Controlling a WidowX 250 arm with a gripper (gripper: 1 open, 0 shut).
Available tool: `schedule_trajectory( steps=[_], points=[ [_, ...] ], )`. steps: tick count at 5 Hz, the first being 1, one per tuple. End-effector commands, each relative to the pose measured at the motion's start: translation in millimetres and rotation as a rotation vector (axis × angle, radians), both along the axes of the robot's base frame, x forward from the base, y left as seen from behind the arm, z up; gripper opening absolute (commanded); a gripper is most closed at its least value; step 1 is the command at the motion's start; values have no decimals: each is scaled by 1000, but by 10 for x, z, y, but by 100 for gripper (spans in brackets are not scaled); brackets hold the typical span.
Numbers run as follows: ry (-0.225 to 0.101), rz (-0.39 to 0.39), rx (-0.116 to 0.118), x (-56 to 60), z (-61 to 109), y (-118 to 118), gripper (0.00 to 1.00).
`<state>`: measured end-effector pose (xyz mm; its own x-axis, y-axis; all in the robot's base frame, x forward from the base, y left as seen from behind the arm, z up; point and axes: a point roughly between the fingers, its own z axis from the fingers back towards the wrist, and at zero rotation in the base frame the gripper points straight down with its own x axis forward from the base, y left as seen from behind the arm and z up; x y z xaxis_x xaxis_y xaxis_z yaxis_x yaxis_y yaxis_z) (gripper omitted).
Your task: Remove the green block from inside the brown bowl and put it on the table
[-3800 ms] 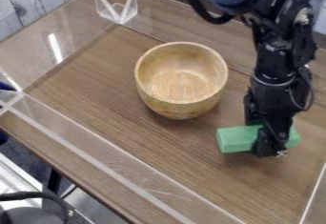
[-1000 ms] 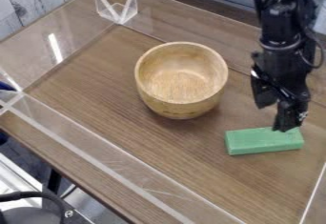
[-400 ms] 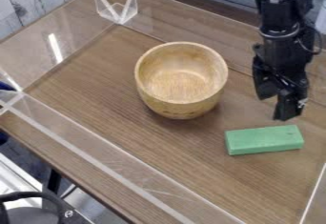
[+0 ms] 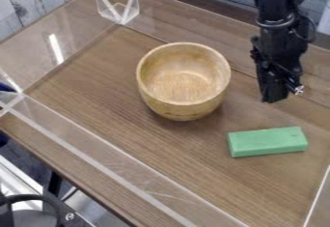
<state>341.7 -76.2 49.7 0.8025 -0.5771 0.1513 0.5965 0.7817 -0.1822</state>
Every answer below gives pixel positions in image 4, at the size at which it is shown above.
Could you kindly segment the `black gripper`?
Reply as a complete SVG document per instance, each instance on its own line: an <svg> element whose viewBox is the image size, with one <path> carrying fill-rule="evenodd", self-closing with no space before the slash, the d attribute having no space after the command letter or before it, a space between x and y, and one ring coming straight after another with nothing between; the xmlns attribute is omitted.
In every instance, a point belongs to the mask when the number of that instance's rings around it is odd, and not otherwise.
<svg viewBox="0 0 330 227"><path fill-rule="evenodd" d="M252 43L250 56L257 67L262 101L274 103L286 99L289 94L302 94L301 58L309 49L310 25L306 22L262 24Z"/></svg>

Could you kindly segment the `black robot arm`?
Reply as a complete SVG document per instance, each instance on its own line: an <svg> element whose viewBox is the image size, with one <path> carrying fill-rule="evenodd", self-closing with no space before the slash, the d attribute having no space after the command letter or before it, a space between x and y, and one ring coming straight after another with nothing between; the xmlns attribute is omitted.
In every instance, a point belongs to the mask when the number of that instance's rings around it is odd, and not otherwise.
<svg viewBox="0 0 330 227"><path fill-rule="evenodd" d="M260 35L250 41L262 102L274 103L289 94L301 95L301 58L315 41L313 20L301 9L305 0L254 0Z"/></svg>

